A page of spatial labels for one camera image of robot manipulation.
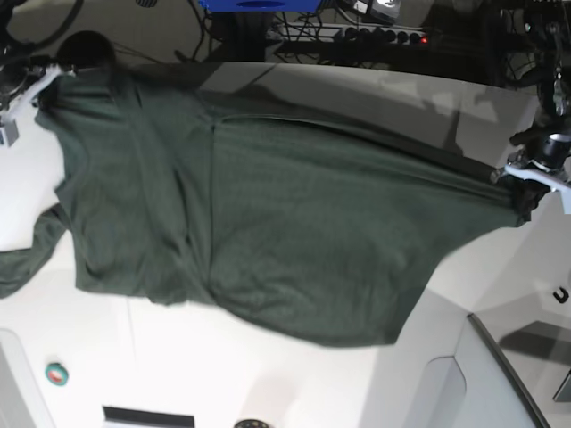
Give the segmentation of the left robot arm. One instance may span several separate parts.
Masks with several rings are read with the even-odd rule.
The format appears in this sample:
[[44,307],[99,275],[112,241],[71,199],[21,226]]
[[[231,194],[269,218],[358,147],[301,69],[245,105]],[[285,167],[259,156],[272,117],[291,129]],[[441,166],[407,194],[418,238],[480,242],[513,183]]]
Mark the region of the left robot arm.
[[498,172],[558,193],[570,212],[570,3],[488,1],[482,21],[486,65],[501,87],[536,89],[532,125],[510,139]]

